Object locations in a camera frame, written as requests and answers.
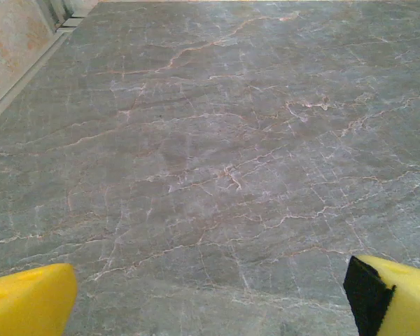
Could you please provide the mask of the aluminium frame post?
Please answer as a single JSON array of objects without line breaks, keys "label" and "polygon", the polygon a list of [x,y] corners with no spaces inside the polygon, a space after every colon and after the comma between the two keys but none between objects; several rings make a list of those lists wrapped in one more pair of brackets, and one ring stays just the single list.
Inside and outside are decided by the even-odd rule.
[{"label": "aluminium frame post", "polygon": [[72,32],[92,7],[84,0],[33,0],[52,32]]}]

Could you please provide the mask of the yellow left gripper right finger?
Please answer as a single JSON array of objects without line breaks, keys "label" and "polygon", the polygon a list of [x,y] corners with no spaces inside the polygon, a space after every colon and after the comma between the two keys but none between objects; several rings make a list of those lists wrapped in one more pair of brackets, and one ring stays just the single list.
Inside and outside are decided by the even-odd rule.
[{"label": "yellow left gripper right finger", "polygon": [[359,336],[420,336],[420,269],[352,256],[343,283]]}]

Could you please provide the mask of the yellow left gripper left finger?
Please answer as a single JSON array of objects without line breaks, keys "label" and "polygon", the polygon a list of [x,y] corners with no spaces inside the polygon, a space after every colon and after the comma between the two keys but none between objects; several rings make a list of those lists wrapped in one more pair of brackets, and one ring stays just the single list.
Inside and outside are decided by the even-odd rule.
[{"label": "yellow left gripper left finger", "polygon": [[0,277],[0,336],[62,336],[77,290],[68,263]]}]

